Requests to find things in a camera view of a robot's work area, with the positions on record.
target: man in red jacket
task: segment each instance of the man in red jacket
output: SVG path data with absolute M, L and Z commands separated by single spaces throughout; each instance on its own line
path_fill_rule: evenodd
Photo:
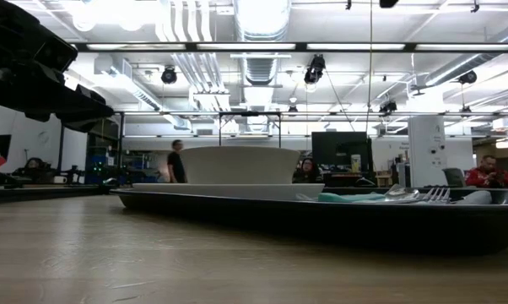
M 485 155 L 481 164 L 466 174 L 466 185 L 486 188 L 508 188 L 508 172 L 496 169 L 496 158 Z

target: man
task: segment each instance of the man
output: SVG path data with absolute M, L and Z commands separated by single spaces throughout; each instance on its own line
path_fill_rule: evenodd
M 481 164 L 466 174 L 466 185 L 485 188 L 508 188 L 508 172 L 496 169 L 496 158 L 485 155 Z
M 174 183 L 185 183 L 185 169 L 181 161 L 180 152 L 183 149 L 183 142 L 176 139 L 171 143 L 173 152 L 168 154 L 168 172 L 170 173 L 170 181 Z

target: white bowl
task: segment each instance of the white bowl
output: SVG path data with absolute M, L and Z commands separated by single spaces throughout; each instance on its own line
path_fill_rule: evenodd
M 297 194 L 317 199 L 323 184 L 291 185 L 192 185 L 192 184 L 133 184 L 135 190 L 153 193 L 203 195 L 225 198 L 272 200 L 303 200 Z
M 246 146 L 181 152 L 191 184 L 291 184 L 299 156 L 291 149 Z

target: teal cloth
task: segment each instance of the teal cloth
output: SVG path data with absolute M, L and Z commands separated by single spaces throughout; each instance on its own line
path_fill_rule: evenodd
M 375 201 L 384 199 L 385 195 L 379 193 L 371 194 L 355 194 L 355 195 L 338 195 L 334 193 L 320 193 L 318 194 L 318 202 L 327 203 L 355 203 L 361 201 Z

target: table surface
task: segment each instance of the table surface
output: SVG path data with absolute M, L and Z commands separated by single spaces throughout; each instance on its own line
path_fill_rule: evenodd
M 508 250 L 428 257 L 129 211 L 99 196 L 0 204 L 0 304 L 508 304 Z

